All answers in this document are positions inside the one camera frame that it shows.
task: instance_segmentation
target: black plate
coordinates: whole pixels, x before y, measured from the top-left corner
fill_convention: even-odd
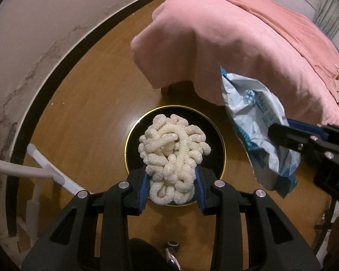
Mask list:
[[[211,169],[218,179],[222,177],[225,167],[226,151],[222,136],[214,125],[206,116],[191,108],[182,106],[166,106],[157,108],[150,113],[143,116],[139,122],[135,124],[130,132],[126,147],[125,147],[125,161],[129,171],[142,168],[144,163],[138,153],[139,137],[145,133],[147,128],[152,124],[153,118],[158,114],[164,114],[170,117],[176,114],[188,120],[191,125],[197,125],[206,134],[206,143],[211,147],[211,153],[208,156],[203,156],[201,163],[202,167]],[[192,204],[195,198],[184,204]]]

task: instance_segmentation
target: pink blanket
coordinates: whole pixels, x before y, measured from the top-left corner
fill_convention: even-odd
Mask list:
[[[272,0],[167,0],[131,46],[154,88],[190,80],[223,105],[222,65],[265,84],[288,118],[339,125],[339,54],[306,17]]]

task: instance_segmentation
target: pink sheet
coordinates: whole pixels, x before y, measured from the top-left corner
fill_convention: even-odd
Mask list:
[[[288,118],[339,125],[339,54],[307,18],[272,0],[167,0],[131,47],[154,88],[190,80],[200,97],[223,105],[222,65],[265,84]]]

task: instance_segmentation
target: wooden floor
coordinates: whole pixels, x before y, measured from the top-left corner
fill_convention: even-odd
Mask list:
[[[130,42],[151,22],[152,11],[163,1],[156,0],[125,19],[85,54],[54,94],[31,142],[74,181],[89,191],[101,192],[127,177],[124,145],[136,120],[161,105],[187,105],[207,115],[223,135],[227,150],[224,180],[238,190],[252,192],[260,186],[225,108],[200,99],[190,83],[176,84],[162,97],[133,63]],[[29,157],[26,164],[35,166]],[[329,197],[313,185],[313,173],[306,164],[301,164],[297,178],[298,186],[287,198],[270,195],[311,245],[315,222]],[[17,210],[22,217],[32,189],[33,182],[21,178]],[[46,181],[41,195],[40,231],[71,198],[66,190]],[[184,270],[209,270],[215,218],[202,216],[196,204],[161,207],[148,202],[144,214],[129,217],[128,224],[130,237],[144,239],[161,252],[166,241],[177,241]],[[20,243],[24,248],[24,235]]]

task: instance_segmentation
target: plastic bag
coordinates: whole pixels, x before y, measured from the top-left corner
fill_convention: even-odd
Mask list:
[[[227,73],[221,68],[222,97],[233,129],[245,147],[257,181],[283,198],[296,184],[300,154],[277,147],[268,137],[273,123],[288,121],[279,99],[257,79]]]

